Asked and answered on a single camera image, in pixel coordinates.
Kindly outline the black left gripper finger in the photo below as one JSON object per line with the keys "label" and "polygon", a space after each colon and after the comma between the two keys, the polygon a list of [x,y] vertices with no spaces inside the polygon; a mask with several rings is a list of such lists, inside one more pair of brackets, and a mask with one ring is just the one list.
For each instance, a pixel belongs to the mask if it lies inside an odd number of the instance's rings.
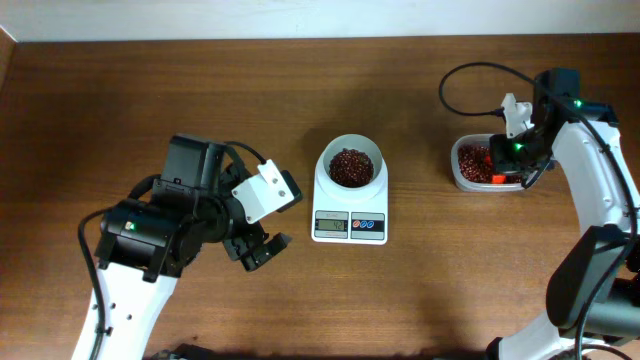
{"label": "black left gripper finger", "polygon": [[238,261],[250,255],[255,249],[263,245],[266,240],[264,235],[248,234],[223,241],[224,249],[232,261]]}
{"label": "black left gripper finger", "polygon": [[292,242],[293,238],[283,234],[276,234],[266,243],[261,243],[251,249],[241,258],[241,263],[247,272],[252,272],[265,265],[268,261],[282,252]]}

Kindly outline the orange measuring scoop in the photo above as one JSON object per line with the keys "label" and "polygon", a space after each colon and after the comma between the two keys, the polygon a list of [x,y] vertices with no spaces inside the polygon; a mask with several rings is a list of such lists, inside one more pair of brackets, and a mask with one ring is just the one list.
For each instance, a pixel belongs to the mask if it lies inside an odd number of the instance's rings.
{"label": "orange measuring scoop", "polygon": [[505,184],[506,180],[507,180],[507,176],[506,175],[502,175],[502,174],[496,174],[493,170],[493,163],[491,161],[491,157],[489,155],[486,155],[484,158],[484,164],[485,164],[485,169],[486,169],[486,175],[485,178],[487,180],[488,183],[490,184]]}

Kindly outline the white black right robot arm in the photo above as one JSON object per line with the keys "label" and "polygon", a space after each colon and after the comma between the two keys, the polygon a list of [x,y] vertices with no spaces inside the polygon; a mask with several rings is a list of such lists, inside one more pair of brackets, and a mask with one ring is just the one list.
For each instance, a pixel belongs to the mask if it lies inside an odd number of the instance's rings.
{"label": "white black right robot arm", "polygon": [[495,172],[531,187],[552,163],[563,171],[580,238],[553,273],[545,311],[514,335],[496,338],[489,359],[579,359],[615,351],[639,337],[639,193],[620,148],[619,121],[607,104],[580,96],[577,71],[553,68],[532,79],[532,112],[503,104],[506,130],[489,140]]}

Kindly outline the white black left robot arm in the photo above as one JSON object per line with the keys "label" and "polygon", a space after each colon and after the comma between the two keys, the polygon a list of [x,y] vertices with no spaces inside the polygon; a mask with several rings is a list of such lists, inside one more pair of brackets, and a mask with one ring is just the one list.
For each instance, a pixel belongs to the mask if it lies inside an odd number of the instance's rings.
{"label": "white black left robot arm", "polygon": [[237,142],[176,134],[161,173],[77,230],[92,285],[76,359],[140,359],[184,269],[206,243],[221,244],[247,272],[290,243],[264,217],[302,199],[291,174],[265,158],[251,174]]}

